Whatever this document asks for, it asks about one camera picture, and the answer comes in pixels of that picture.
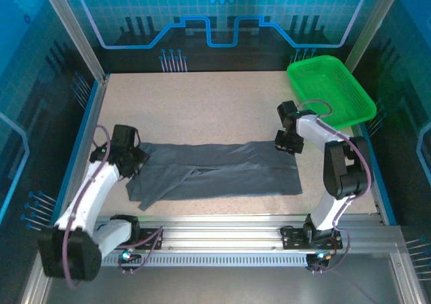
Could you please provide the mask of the grey t-shirt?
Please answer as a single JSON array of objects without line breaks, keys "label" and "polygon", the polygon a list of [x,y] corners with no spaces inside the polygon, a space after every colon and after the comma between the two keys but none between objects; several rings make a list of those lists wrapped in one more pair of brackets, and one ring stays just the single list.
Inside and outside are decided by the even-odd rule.
[{"label": "grey t-shirt", "polygon": [[127,184],[132,202],[147,210],[158,201],[302,193],[294,156],[272,141],[246,144],[142,143],[149,160]]}]

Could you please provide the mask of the blue table edge strip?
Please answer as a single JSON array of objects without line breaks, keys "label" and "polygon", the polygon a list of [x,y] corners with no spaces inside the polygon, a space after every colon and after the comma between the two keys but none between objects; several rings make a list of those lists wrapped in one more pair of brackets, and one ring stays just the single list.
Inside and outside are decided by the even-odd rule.
[{"label": "blue table edge strip", "polygon": [[398,223],[391,206],[391,201],[389,199],[389,195],[387,193],[385,183],[383,181],[383,176],[378,166],[378,162],[374,153],[374,149],[372,147],[370,136],[368,135],[365,124],[359,124],[358,127],[360,130],[360,133],[365,138],[370,150],[370,159],[371,159],[372,171],[374,175],[372,194],[375,198],[375,202],[377,203],[376,207],[378,208],[380,216],[382,217],[382,220],[385,225],[397,226]]},{"label": "blue table edge strip", "polygon": [[51,225],[54,225],[68,207],[69,202],[75,197],[75,193],[79,190],[82,179],[85,177],[92,138],[100,116],[105,92],[106,84],[99,84],[95,81],[53,210]]}]

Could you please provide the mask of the green plastic basket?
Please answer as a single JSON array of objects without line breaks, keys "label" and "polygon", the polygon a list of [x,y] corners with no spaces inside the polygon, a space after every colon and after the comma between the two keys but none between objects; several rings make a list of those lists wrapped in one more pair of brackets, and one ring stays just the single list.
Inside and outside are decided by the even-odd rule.
[{"label": "green plastic basket", "polygon": [[333,112],[323,121],[336,129],[376,115],[371,97],[336,57],[322,55],[297,61],[288,66],[287,75],[298,102],[322,100],[331,105]]}]

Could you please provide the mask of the left controller with indicator lights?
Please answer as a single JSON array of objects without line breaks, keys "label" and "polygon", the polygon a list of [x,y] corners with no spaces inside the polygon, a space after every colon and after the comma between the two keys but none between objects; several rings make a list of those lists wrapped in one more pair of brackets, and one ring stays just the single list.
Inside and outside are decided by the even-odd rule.
[{"label": "left controller with indicator lights", "polygon": [[134,253],[132,249],[125,249],[119,256],[119,263],[129,264],[140,259],[141,256],[138,253]]}]

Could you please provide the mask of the controller with indicator lights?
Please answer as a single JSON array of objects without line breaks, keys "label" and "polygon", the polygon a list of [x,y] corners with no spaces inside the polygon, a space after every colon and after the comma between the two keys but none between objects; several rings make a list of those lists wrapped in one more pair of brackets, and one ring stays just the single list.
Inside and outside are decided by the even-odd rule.
[{"label": "controller with indicator lights", "polygon": [[141,256],[138,253],[134,253],[132,249],[125,249],[119,256],[119,263],[129,264],[140,259]]},{"label": "controller with indicator lights", "polygon": [[331,259],[332,255],[330,253],[314,253],[314,254],[307,254],[306,255],[306,263],[308,267],[324,267],[326,268],[329,265],[329,261]]}]

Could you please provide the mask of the right controller with indicator lights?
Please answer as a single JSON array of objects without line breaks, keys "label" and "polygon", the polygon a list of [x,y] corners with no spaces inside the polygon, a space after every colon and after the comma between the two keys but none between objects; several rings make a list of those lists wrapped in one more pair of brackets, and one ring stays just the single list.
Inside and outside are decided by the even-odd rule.
[{"label": "right controller with indicator lights", "polygon": [[324,267],[326,268],[329,265],[329,261],[331,259],[332,255],[330,253],[314,253],[314,254],[307,254],[306,255],[306,263],[308,267]]}]

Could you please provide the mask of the grey metal panel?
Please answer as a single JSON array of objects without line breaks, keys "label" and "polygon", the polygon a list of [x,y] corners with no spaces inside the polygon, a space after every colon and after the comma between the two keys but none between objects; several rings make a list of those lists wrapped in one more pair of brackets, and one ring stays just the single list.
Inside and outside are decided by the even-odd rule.
[{"label": "grey metal panel", "polygon": [[46,304],[401,304],[393,274],[373,260],[313,276],[304,268],[104,268],[71,291],[52,282]]}]

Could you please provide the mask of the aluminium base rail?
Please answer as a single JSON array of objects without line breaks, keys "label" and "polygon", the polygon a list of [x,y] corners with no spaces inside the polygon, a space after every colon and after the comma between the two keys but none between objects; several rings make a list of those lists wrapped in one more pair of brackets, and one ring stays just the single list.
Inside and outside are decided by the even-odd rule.
[{"label": "aluminium base rail", "polygon": [[[301,228],[305,215],[140,216],[144,228],[164,229],[162,251],[250,253],[283,251],[280,228]],[[399,226],[384,225],[378,214],[345,214],[339,227],[351,236],[352,253],[393,253],[403,247]]]}]

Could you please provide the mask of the aluminium frame post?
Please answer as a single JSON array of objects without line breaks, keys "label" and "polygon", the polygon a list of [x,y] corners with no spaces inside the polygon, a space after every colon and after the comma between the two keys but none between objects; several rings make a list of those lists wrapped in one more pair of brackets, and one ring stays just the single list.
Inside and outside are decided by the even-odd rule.
[{"label": "aluminium frame post", "polygon": [[356,66],[359,64],[394,1],[395,0],[377,0],[364,28],[345,61],[345,66],[351,73],[354,72]]},{"label": "aluminium frame post", "polygon": [[105,85],[106,74],[67,0],[49,0],[49,2],[88,66],[91,74],[94,76],[94,79],[99,84]]}]

